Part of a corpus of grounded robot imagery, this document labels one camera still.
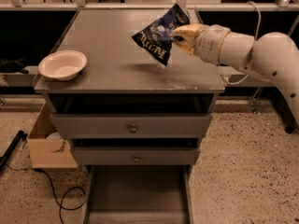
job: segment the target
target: chip bag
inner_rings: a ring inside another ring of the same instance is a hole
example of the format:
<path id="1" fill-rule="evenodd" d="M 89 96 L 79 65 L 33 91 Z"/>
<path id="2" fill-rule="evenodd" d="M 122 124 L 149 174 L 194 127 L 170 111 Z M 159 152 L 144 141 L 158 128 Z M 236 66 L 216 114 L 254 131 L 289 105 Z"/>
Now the chip bag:
<path id="1" fill-rule="evenodd" d="M 136 44 L 147 50 L 159 63 L 167 65 L 172 42 L 171 32 L 179 26 L 190 24 L 190 19 L 179 4 L 175 4 L 160 19 L 132 36 Z"/>

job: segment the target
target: electrical cord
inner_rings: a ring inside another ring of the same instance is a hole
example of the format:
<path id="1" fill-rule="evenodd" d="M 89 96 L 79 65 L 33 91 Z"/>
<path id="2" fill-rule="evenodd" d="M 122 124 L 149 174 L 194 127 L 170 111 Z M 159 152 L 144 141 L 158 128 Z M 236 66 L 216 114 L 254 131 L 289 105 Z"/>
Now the electrical cord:
<path id="1" fill-rule="evenodd" d="M 256 41 L 258 39 L 258 35 L 260 32 L 260 25 L 261 25 L 261 19 L 262 19 L 262 15 L 261 15 L 261 11 L 259 9 L 259 7 L 256 5 L 256 3 L 254 3 L 253 1 L 248 1 L 248 4 L 252 5 L 253 7 L 256 8 L 257 12 L 258 12 L 258 23 L 257 23 L 257 27 L 256 27 L 256 31 L 255 31 L 255 35 L 254 35 L 254 40 Z M 230 82 L 228 79 L 225 79 L 224 77 L 221 76 L 221 78 L 223 79 L 223 81 L 229 85 L 235 86 L 238 85 L 240 83 L 242 83 L 245 79 L 248 78 L 249 75 L 245 75 L 243 78 L 241 78 L 240 80 L 238 80 L 237 82 Z"/>
<path id="2" fill-rule="evenodd" d="M 56 196 L 56 192 L 55 192 L 55 187 L 54 187 L 54 185 L 53 185 L 53 181 L 52 181 L 52 179 L 50 178 L 49 174 L 46 173 L 44 170 L 42 170 L 42 169 L 33 169 L 33 168 L 14 169 L 14 168 L 8 166 L 7 164 L 6 164 L 6 167 L 8 167 L 9 169 L 11 169 L 11 170 L 13 170 L 13 171 L 18 171 L 18 172 L 19 172 L 19 171 L 33 170 L 33 171 L 35 171 L 35 172 L 43 173 L 44 175 L 46 175 L 46 177 L 48 178 L 48 180 L 49 180 L 49 182 L 50 182 L 50 185 L 51 185 L 51 189 L 52 189 L 52 193 L 53 193 L 55 202 L 56 202 L 56 203 L 58 204 L 58 206 L 59 206 L 59 219 L 61 220 L 62 224 L 64 224 L 63 217 L 62 217 L 62 210 L 66 210 L 66 211 L 75 211 L 75 210 L 78 210 L 78 209 L 83 205 L 83 203 L 82 203 L 82 204 L 80 204 L 79 206 L 74 207 L 74 208 L 68 208 L 68 207 L 64 207 L 64 206 L 63 206 L 65 196 L 67 195 L 68 192 L 70 192 L 70 191 L 73 190 L 73 189 L 80 189 L 80 190 L 82 191 L 83 195 L 85 196 L 85 190 L 84 190 L 82 187 L 74 186 L 73 188 L 67 190 L 67 191 L 64 193 L 64 196 L 63 196 L 63 198 L 61 199 L 61 201 L 58 202 L 58 199 L 57 199 L 57 196 Z"/>

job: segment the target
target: chair wheel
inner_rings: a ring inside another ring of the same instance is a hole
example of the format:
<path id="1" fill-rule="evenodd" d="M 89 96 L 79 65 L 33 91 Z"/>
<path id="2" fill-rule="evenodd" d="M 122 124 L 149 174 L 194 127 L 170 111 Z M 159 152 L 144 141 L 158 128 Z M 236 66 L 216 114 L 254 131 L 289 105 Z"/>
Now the chair wheel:
<path id="1" fill-rule="evenodd" d="M 291 124 L 289 124 L 286 128 L 285 128 L 285 133 L 292 133 L 295 130 L 295 127 L 291 126 Z"/>

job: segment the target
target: paper bowl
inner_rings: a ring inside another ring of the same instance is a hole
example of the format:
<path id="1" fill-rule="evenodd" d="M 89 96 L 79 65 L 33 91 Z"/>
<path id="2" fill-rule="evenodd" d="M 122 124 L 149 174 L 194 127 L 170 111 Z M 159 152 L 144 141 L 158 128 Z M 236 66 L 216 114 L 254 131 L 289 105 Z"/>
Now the paper bowl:
<path id="1" fill-rule="evenodd" d="M 76 77 L 86 62 L 83 53 L 76 50 L 62 50 L 45 57 L 40 62 L 38 71 L 44 77 L 66 81 Z"/>
<path id="2" fill-rule="evenodd" d="M 62 137 L 59 135 L 59 133 L 55 132 L 50 134 L 46 139 L 61 139 Z"/>

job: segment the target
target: metal frame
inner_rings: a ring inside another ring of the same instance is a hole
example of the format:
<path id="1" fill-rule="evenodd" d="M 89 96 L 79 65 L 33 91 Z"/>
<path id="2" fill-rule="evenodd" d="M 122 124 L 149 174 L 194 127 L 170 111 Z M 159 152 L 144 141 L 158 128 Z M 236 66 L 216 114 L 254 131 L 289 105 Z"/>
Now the metal frame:
<path id="1" fill-rule="evenodd" d="M 179 0 L 182 6 L 186 8 L 195 8 L 195 9 L 205 9 L 209 7 L 214 7 L 219 10 L 220 8 L 224 8 L 227 10 L 252 10 L 250 5 L 247 4 L 200 4 L 200 5 L 188 5 L 187 0 Z M 76 0 L 74 4 L 26 4 L 24 0 L 11 0 L 11 4 L 0 4 L 1 9 L 13 9 L 13 8 L 21 8 L 21 9 L 36 9 L 36 10 L 44 10 L 44 9 L 82 9 L 82 8 L 168 8 L 173 6 L 171 2 L 163 5 L 153 5 L 144 3 L 143 5 L 137 4 L 88 4 L 87 0 Z M 293 10 L 298 9 L 299 4 L 290 4 L 290 0 L 277 0 L 274 4 L 262 4 L 261 7 L 269 9 L 269 10 L 277 10 L 277 9 L 285 9 Z"/>

